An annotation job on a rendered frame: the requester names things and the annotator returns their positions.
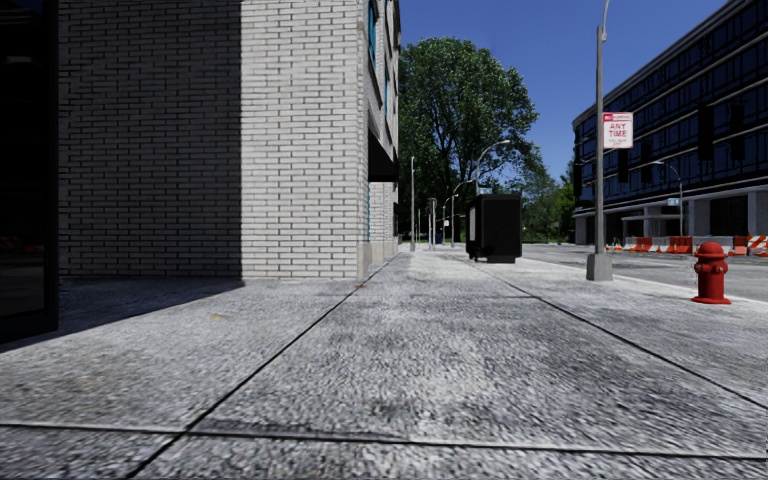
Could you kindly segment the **black bus shelter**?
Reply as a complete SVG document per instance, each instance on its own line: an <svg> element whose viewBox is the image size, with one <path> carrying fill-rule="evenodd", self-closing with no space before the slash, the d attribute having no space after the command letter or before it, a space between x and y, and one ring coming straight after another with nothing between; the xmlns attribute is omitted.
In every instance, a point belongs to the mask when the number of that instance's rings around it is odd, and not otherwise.
<svg viewBox="0 0 768 480"><path fill-rule="evenodd" d="M514 263L522 256L521 193L482 194L468 207L466 252L470 259Z"/></svg>

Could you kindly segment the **grey street lamp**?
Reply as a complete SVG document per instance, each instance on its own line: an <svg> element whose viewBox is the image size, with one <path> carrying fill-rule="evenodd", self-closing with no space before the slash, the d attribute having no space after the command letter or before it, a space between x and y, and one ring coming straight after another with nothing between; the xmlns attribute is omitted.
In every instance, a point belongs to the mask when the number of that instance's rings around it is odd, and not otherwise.
<svg viewBox="0 0 768 480"><path fill-rule="evenodd" d="M453 193L451 195L451 218L450 218L450 226L451 226L451 248L455 247L456 243L456 214L455 214L455 200L459 197L459 194L457 193L458 190L467 184L471 184L473 182L472 179L464 181L459 183L453 190Z"/></svg>
<svg viewBox="0 0 768 480"><path fill-rule="evenodd" d="M595 250L588 256L586 277L591 281L612 281L611 257L607 254L605 242L604 215L604 166L603 150L606 145L603 110L603 43L607 40L607 12L611 0L605 0L602 21L597 27L596 65L596 159L595 159ZM630 112L608 113L608 148L631 148L633 146L633 118Z"/></svg>
<svg viewBox="0 0 768 480"><path fill-rule="evenodd" d="M500 146L500 145L507 145L510 143L510 139L505 139L501 141L497 141L492 145L489 145L486 147L482 153L478 156L476 161L476 169L475 169L475 193L477 196L481 195L480 193L480 186L479 186L479 179L480 179L480 170L481 170L481 163L482 159L485 156L486 153L488 153L490 150L492 150L494 147Z"/></svg>
<svg viewBox="0 0 768 480"><path fill-rule="evenodd" d="M663 160L653 160L650 162L654 165L661 165L661 166L667 166L669 169L671 169L675 175L677 176L677 182L678 182L678 223L679 223L679 235L684 236L685 235L685 226L684 226L684 219L685 219L685 212L684 212L684 191L683 191L683 179L680 175L680 172L678 169L676 169L672 165L667 165L665 161Z"/></svg>

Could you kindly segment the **dark glass building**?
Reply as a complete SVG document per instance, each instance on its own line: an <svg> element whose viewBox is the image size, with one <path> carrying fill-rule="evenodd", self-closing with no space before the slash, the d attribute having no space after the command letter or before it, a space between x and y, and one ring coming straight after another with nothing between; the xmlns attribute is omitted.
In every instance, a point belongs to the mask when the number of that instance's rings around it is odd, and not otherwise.
<svg viewBox="0 0 768 480"><path fill-rule="evenodd" d="M604 97L633 116L633 146L606 150L607 242L768 235L768 0L728 2ZM596 112L573 121L575 235L595 236Z"/></svg>

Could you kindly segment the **white brick building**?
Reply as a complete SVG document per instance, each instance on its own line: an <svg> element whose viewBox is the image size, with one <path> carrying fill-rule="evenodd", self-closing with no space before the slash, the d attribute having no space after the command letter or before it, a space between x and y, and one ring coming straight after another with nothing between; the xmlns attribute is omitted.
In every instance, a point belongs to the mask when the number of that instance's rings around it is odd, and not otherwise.
<svg viewBox="0 0 768 480"><path fill-rule="evenodd" d="M350 279L397 245L399 0L0 0L0 345L64 279Z"/></svg>

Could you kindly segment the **red fire hydrant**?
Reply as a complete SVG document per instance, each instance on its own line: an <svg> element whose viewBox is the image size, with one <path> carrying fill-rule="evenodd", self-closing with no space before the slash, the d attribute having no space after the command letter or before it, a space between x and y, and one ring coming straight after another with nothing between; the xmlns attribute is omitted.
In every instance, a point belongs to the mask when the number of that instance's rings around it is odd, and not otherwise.
<svg viewBox="0 0 768 480"><path fill-rule="evenodd" d="M698 294L692 301L705 304L731 304L724 294L724 276L728 272L727 254L713 241L700 245L693 268L697 274Z"/></svg>

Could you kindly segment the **trees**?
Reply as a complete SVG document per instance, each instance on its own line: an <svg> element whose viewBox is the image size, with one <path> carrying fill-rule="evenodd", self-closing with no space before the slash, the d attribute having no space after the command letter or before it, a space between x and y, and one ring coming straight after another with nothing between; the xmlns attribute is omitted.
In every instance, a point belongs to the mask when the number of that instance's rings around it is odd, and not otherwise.
<svg viewBox="0 0 768 480"><path fill-rule="evenodd" d="M503 66L490 51L469 40L427 38L410 44L399 59L399 203L410 209L410 158L415 157L415 208L434 197L437 215L451 216L458 190L460 216L475 196L476 161L482 159L479 186L495 193L520 192L527 242L572 240L575 199L572 174L554 179L540 147L528 133L538 119L522 75Z"/></svg>

